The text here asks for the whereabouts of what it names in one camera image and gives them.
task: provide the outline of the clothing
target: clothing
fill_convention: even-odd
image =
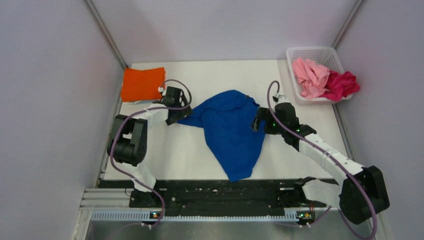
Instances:
[[[263,126],[261,131],[251,129],[258,107],[253,98],[229,90],[204,101],[191,115],[177,122],[204,129],[206,144],[229,180],[235,182],[252,175],[261,154]]]
[[[342,98],[346,98],[361,89],[356,80],[357,77],[350,71],[343,74],[336,71],[330,71],[327,84],[325,85],[328,92],[322,94],[321,97],[338,102]]]
[[[301,57],[293,61],[291,65],[294,76],[302,85],[302,97],[313,99],[325,93],[327,80],[330,75],[330,70],[320,64],[316,64],[313,60]]]
[[[165,68],[137,70],[126,68],[120,97],[122,102],[158,100],[162,95],[158,88],[165,80]]]

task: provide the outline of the gray floor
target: gray floor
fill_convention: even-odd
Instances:
[[[128,222],[92,222],[86,240],[105,240]],[[368,224],[355,226],[363,236]],[[312,228],[291,228],[272,222],[164,222],[149,230],[133,225],[109,240],[357,240],[337,211],[331,211]]]

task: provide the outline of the plastic basket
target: plastic basket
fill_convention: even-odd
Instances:
[[[332,101],[325,97],[316,97],[312,99],[304,98],[301,95],[302,85],[299,84],[298,79],[293,74],[292,63],[297,58],[310,59],[315,61],[317,64],[321,64],[329,68],[330,70],[344,73],[342,63],[337,56],[337,52],[334,48],[329,46],[301,46],[291,47],[285,51],[288,61],[288,68],[291,75],[291,85],[293,86],[296,103],[300,105],[306,104],[334,104]],[[343,97],[341,100],[350,99],[352,95]]]

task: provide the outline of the white wall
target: white wall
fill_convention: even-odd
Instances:
[[[66,240],[122,70],[81,0],[7,0],[0,74],[0,239]]]
[[[422,239],[424,1],[367,1],[338,48],[361,90],[341,103],[357,161],[384,174],[396,239]]]
[[[94,0],[127,64],[285,59],[330,46],[354,0]]]

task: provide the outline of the pink cloth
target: pink cloth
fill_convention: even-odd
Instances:
[[[336,102],[360,90],[357,77],[350,71],[340,74],[331,70],[325,87],[329,91],[322,94],[321,97]]]
[[[311,59],[298,58],[291,64],[297,81],[302,84],[301,95],[306,99],[313,99],[326,92],[324,88],[330,75],[330,70]]]

